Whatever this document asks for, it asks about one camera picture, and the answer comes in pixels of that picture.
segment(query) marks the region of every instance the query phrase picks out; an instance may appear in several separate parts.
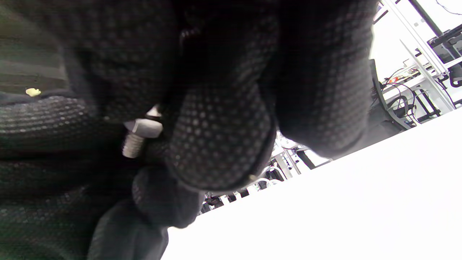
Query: screw thread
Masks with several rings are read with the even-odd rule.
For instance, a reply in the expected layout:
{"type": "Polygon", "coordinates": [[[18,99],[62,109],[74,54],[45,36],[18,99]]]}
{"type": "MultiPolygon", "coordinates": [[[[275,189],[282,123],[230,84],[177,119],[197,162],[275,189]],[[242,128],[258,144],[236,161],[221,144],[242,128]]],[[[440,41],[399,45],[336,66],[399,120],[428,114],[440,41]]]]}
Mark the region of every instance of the screw thread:
{"type": "Polygon", "coordinates": [[[132,132],[127,134],[125,142],[123,143],[122,155],[127,158],[138,157],[143,149],[144,140],[144,138],[137,136],[132,132]]]}

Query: silver bolt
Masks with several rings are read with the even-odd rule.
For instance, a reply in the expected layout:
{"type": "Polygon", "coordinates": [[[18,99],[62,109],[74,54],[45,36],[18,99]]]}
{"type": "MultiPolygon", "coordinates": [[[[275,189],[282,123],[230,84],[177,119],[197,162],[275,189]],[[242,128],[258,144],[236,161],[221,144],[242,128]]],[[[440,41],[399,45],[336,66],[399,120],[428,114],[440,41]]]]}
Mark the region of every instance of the silver bolt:
{"type": "Polygon", "coordinates": [[[122,148],[122,155],[127,158],[136,158],[140,155],[146,138],[157,138],[163,130],[160,122],[150,119],[136,119],[124,123],[128,129],[122,148]]]}

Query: white wall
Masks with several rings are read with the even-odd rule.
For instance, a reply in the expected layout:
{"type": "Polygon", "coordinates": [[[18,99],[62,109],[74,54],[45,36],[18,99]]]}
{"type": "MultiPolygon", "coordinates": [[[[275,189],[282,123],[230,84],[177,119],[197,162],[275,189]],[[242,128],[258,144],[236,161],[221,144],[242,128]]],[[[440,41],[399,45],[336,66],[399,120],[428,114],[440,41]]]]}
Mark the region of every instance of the white wall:
{"type": "MultiPolygon", "coordinates": [[[[462,0],[438,0],[443,6],[452,12],[462,13],[462,0]]],[[[436,3],[436,0],[419,0],[429,16],[442,30],[450,30],[462,24],[462,15],[454,15],[446,12],[436,3]]],[[[421,21],[417,11],[407,0],[401,0],[398,8],[405,14],[411,23],[417,23],[416,31],[424,40],[435,37],[426,23],[421,21]]],[[[413,50],[417,47],[408,31],[402,26],[398,18],[391,12],[382,17],[372,28],[374,41],[372,43],[371,59],[376,60],[377,74],[379,79],[390,77],[391,74],[403,67],[402,62],[409,58],[409,54],[400,43],[400,38],[413,50]]]]}

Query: white table surface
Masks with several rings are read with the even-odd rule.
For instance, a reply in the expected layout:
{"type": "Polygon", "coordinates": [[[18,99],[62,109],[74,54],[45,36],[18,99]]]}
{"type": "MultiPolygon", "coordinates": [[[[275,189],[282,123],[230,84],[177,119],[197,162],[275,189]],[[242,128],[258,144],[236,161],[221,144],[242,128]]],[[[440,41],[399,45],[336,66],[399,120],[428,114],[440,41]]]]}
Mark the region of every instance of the white table surface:
{"type": "Polygon", "coordinates": [[[203,214],[162,260],[460,260],[461,130],[453,111],[203,214]]]}

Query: black glove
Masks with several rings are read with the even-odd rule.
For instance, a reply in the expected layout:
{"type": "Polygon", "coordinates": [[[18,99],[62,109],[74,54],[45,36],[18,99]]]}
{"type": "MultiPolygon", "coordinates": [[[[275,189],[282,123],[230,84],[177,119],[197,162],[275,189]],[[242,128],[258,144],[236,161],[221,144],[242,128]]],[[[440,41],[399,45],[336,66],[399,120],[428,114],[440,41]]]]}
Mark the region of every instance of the black glove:
{"type": "Polygon", "coordinates": [[[69,89],[0,98],[0,256],[160,259],[276,129],[319,155],[365,130],[375,0],[0,0],[53,35],[69,89]],[[121,156],[123,123],[164,132],[121,156]]]}

